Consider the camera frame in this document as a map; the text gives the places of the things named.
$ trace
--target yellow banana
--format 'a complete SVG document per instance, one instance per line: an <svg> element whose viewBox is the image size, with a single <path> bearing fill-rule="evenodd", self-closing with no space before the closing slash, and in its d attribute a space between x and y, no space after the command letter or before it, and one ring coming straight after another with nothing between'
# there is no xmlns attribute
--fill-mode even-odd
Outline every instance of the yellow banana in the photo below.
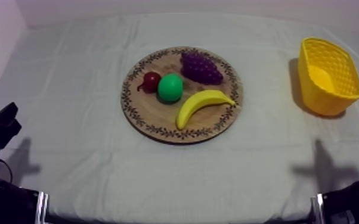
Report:
<svg viewBox="0 0 359 224"><path fill-rule="evenodd" d="M182 105L176 120L179 130L182 130L188 123L189 118L202 107L228 103L234 105L235 102L219 90L204 90L197 92L189 97Z"/></svg>

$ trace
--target basket rim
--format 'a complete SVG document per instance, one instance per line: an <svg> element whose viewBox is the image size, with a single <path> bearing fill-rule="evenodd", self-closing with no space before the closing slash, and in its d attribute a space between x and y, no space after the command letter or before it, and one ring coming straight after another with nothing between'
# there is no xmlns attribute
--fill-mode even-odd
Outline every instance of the basket rim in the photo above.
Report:
<svg viewBox="0 0 359 224"><path fill-rule="evenodd" d="M357 80L359 81L359 74L358 74L358 71L356 69L356 66L355 66L355 63L354 63L354 60L352 59L351 55L346 51L344 50L343 48L341 48L340 46L336 45L335 43L331 43L330 41L327 41L325 39L321 39L321 38L315 38L315 37L309 37L309 38L304 38L302 40L302 52L306 58L306 61L307 61L307 65L309 66L309 57L308 57L308 54L307 54L307 49L306 49L306 46L305 46L305 43L306 41L311 41L311 40L314 40L314 41L319 41L319 42L322 42L324 44L327 44L327 45L330 45L332 48L340 51L341 53L345 54L348 62L352 65L351 69L352 69L352 72L356 74L357 76ZM312 77L311 77L311 74L310 72L308 71L308 76L309 76L309 79L312 81L313 84L315 84L315 86L317 86L319 89L325 91L327 94L330 94L330 95L333 95L333 96L336 96L336 97L339 97L339 98L343 98L343 99L359 99L359 94L354 94L354 95L344 95L344 94L339 94L337 92L329 92L327 89L324 89L322 88L321 86L319 86L318 84L316 84Z"/></svg>

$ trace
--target green fruit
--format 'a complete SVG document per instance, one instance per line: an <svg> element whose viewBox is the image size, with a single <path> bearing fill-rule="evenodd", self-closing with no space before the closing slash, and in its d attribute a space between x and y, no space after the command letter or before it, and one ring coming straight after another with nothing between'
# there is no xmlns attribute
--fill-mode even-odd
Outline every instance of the green fruit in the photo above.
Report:
<svg viewBox="0 0 359 224"><path fill-rule="evenodd" d="M182 79L177 74L168 74L162 77L157 92L159 97L166 102L174 102L182 96Z"/></svg>

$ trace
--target grapes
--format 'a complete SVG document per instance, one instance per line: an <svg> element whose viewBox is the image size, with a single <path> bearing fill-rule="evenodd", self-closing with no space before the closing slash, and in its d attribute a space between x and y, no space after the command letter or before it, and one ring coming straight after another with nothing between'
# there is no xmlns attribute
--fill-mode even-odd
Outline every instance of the grapes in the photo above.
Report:
<svg viewBox="0 0 359 224"><path fill-rule="evenodd" d="M185 52L181 54L182 74L205 85L220 85L223 76L217 66L199 52Z"/></svg>

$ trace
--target plastic basket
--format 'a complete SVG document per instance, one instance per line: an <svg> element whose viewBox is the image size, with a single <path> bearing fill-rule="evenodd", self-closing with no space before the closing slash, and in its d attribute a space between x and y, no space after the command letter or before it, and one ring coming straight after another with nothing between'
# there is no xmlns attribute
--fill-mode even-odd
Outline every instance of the plastic basket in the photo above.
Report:
<svg viewBox="0 0 359 224"><path fill-rule="evenodd" d="M303 101L315 113L334 116L359 99L359 75L352 58L333 43L304 39L298 70Z"/></svg>

